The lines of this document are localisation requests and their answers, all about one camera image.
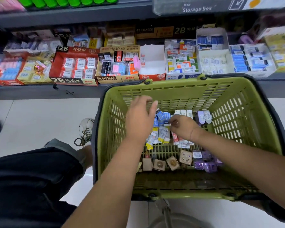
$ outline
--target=rolled jean cuff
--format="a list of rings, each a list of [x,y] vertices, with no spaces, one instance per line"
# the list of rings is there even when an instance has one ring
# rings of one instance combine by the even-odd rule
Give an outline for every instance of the rolled jean cuff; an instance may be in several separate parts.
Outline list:
[[[84,165],[84,162],[86,160],[86,156],[82,152],[78,152],[73,147],[71,147],[69,144],[62,142],[62,141],[59,141],[56,138],[54,138],[54,139],[50,140],[48,143],[46,143],[43,148],[47,148],[47,147],[55,147],[57,149],[60,149],[64,152],[68,153],[69,155],[72,155],[74,158],[76,158],[79,161],[79,163],[82,165],[82,168],[83,168],[83,174],[80,178],[82,178],[84,176],[85,171],[86,171],[86,168]]]

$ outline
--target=tiled floor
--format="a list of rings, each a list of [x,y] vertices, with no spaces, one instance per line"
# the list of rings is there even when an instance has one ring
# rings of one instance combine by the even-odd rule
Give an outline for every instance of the tiled floor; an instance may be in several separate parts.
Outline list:
[[[270,99],[285,128],[285,99]],[[0,101],[0,157],[41,148],[57,138],[73,144],[78,137],[82,119],[95,117],[99,99],[42,99]],[[62,200],[78,205],[93,187],[92,168],[79,180]],[[194,216],[215,228],[285,227],[285,224],[265,212],[240,202],[210,199],[169,200],[172,212]],[[146,228],[160,216],[154,203],[132,202],[128,228]]]

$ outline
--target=dark blue jeans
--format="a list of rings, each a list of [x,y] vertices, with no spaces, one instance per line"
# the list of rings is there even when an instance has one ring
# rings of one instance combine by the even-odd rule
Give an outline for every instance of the dark blue jeans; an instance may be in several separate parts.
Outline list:
[[[71,152],[53,146],[1,157],[0,228],[61,227],[76,206],[59,200],[84,172]]]

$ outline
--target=green plastic basket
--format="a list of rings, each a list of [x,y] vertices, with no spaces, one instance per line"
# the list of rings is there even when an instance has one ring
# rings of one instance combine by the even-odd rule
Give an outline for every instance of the green plastic basket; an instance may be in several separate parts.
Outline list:
[[[99,103],[92,133],[94,183],[125,137],[125,115],[134,97],[148,95],[171,114],[176,109],[209,110],[212,124],[205,130],[228,139],[285,156],[285,132],[279,117],[257,82],[248,75],[220,75],[110,85]],[[172,144],[154,145],[151,157],[179,159],[182,150]],[[133,200],[158,198],[262,199],[264,195],[233,169],[217,173],[187,170],[137,173]]]

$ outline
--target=person's left hand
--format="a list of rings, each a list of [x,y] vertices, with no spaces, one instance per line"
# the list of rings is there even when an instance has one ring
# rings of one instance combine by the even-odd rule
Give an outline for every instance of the person's left hand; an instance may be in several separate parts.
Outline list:
[[[126,138],[139,144],[145,144],[154,124],[158,101],[152,103],[149,113],[146,110],[148,101],[152,101],[150,96],[137,96],[125,117]]]

